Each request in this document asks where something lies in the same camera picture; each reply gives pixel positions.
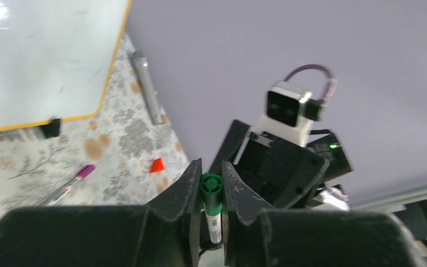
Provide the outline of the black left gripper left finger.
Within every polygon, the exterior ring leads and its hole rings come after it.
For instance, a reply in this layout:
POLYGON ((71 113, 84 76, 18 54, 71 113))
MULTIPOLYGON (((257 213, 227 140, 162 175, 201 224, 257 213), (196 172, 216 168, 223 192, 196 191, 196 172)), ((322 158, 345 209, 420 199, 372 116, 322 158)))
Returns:
POLYGON ((201 160, 145 205, 29 206, 0 219, 0 266, 197 266, 201 160))

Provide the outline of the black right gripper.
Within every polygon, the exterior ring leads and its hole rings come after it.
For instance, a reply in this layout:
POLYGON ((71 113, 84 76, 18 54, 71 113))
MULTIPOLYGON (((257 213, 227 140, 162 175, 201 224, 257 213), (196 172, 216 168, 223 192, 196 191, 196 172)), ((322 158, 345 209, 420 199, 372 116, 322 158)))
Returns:
POLYGON ((209 169, 232 163, 241 180, 276 208, 303 209, 314 198, 328 159, 271 133, 256 133, 233 120, 209 169))

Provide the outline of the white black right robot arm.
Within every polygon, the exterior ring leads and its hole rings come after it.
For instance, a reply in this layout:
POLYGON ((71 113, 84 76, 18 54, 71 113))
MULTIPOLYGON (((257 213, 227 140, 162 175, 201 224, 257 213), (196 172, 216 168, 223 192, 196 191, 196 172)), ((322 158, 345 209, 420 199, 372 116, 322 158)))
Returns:
POLYGON ((233 120, 209 172, 220 175, 222 163, 232 163, 241 180, 276 208, 329 205, 348 210, 341 186, 326 184, 353 171, 345 151, 331 130, 311 133, 320 138, 300 147, 233 120))

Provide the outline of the small red triangular block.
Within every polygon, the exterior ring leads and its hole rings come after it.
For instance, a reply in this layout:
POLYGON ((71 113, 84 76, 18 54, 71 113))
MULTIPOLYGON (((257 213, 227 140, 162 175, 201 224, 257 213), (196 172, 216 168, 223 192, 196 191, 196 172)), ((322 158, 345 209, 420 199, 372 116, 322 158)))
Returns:
POLYGON ((159 173, 164 171, 165 169, 166 169, 165 162, 163 158, 159 157, 153 160, 152 165, 150 167, 150 173, 151 174, 159 173))

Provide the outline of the yellow framed whiteboard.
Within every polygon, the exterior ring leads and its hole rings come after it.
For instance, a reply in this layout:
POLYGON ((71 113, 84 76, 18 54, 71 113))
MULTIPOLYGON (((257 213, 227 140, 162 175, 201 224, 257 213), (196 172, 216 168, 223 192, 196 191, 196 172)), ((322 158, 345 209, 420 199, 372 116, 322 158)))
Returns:
POLYGON ((98 114, 131 1, 0 1, 0 131, 98 114))

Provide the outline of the floral patterned table mat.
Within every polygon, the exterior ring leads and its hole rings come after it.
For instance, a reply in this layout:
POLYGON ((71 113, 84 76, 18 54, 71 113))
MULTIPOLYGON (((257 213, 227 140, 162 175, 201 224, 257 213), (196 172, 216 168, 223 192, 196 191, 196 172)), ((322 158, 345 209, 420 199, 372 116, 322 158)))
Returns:
POLYGON ((92 118, 65 122, 58 137, 36 127, 0 132, 0 218, 34 206, 86 165, 96 169, 62 205, 141 205, 173 184, 189 161, 166 114, 153 125, 131 66, 135 47, 120 41, 103 105, 92 118), (154 159, 166 169, 151 174, 154 159))

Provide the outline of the silver grey microphone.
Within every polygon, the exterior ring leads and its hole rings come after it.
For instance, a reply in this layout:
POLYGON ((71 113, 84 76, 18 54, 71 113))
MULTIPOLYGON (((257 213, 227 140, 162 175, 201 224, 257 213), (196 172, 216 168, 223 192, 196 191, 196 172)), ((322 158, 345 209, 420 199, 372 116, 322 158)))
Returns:
POLYGON ((134 51, 130 54, 130 62, 137 75, 152 124, 160 125, 163 123, 162 113, 155 95, 147 57, 141 51, 134 51))

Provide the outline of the green capped whiteboard marker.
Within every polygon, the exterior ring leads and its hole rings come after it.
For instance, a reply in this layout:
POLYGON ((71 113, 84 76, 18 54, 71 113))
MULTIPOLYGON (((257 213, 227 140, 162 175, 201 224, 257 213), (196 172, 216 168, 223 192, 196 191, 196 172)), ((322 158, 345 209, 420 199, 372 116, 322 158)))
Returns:
POLYGON ((200 193, 210 240, 214 244, 218 244, 222 240, 222 192, 221 176, 209 173, 201 176, 200 193))

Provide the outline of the pink capped whiteboard marker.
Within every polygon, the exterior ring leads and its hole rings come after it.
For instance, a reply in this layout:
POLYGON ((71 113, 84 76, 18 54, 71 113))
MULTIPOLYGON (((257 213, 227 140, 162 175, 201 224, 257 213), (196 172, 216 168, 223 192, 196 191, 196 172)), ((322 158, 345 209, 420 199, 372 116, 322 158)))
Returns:
POLYGON ((53 206, 57 204, 64 196, 66 196, 80 181, 84 180, 96 169, 95 165, 86 165, 77 173, 77 175, 71 180, 67 181, 56 191, 49 194, 43 200, 38 202, 37 206, 53 206))

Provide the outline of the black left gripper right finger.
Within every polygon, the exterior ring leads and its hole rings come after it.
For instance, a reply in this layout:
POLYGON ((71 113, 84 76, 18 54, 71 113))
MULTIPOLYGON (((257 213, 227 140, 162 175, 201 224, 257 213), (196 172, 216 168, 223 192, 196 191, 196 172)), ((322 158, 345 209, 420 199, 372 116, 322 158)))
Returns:
POLYGON ((277 209, 229 162, 224 181, 227 266, 425 266, 416 240, 394 215, 277 209))

